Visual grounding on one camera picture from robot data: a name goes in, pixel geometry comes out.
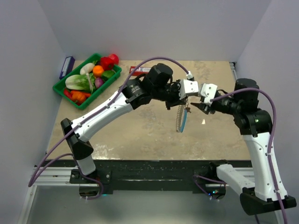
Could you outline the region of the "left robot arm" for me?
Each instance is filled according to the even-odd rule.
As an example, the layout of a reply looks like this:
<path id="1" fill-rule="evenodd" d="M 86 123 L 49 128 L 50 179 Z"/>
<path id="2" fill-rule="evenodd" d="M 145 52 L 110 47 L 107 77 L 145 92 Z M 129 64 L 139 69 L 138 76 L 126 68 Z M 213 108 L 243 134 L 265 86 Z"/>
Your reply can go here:
<path id="1" fill-rule="evenodd" d="M 96 166 L 92 159 L 93 147 L 89 140 L 101 128 L 120 116 L 129 113 L 151 100 L 165 102 L 166 108 L 185 105 L 186 97 L 182 94 L 184 80 L 173 80 L 173 70 L 158 63 L 148 73 L 129 79 L 104 103 L 74 120 L 64 119 L 61 127 L 71 149 L 75 162 L 86 183 L 96 180 Z"/>

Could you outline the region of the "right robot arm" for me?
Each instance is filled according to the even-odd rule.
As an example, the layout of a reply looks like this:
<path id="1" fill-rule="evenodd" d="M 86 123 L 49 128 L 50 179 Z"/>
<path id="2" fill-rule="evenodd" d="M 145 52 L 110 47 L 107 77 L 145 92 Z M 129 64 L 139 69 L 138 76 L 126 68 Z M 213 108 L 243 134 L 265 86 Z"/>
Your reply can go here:
<path id="1" fill-rule="evenodd" d="M 243 210 L 250 216 L 277 210 L 285 212 L 297 206 L 296 199 L 287 193 L 281 181 L 275 157 L 276 109 L 272 107 L 272 115 L 260 109 L 259 94 L 269 98 L 256 81 L 240 78 L 235 82 L 234 91 L 224 95 L 216 85 L 202 84 L 198 93 L 200 103 L 194 104 L 205 114 L 221 112 L 234 117 L 248 147 L 254 181 L 249 181 L 224 161 L 212 166 L 208 178 L 213 183 L 224 181 L 228 184 L 239 195 Z"/>

